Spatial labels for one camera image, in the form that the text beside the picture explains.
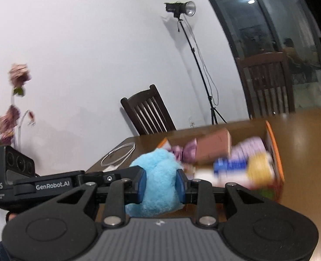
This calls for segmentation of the person's left hand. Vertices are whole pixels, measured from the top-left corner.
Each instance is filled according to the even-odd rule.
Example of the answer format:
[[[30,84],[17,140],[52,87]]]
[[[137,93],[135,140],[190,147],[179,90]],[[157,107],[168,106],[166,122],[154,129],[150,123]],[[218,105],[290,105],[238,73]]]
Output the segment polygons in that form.
[[[6,214],[6,223],[7,223],[8,221],[12,220],[13,218],[15,218],[16,216],[17,216],[16,213],[8,212],[8,213]]]

